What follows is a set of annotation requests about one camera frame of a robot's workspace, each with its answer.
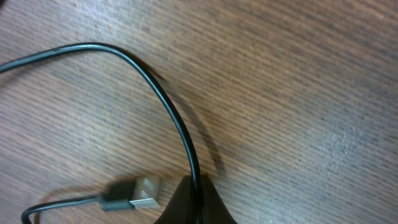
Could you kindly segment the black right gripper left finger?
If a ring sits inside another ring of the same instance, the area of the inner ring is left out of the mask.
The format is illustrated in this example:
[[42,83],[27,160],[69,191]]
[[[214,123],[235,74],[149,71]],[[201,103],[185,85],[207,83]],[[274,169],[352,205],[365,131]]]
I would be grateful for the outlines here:
[[193,184],[190,176],[179,183],[169,203],[154,224],[194,223]]

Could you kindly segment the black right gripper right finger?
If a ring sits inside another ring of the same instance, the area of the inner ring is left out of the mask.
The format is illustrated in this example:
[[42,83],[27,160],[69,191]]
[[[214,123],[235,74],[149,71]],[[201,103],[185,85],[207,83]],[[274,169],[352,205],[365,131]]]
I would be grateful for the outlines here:
[[208,175],[201,177],[204,224],[237,224]]

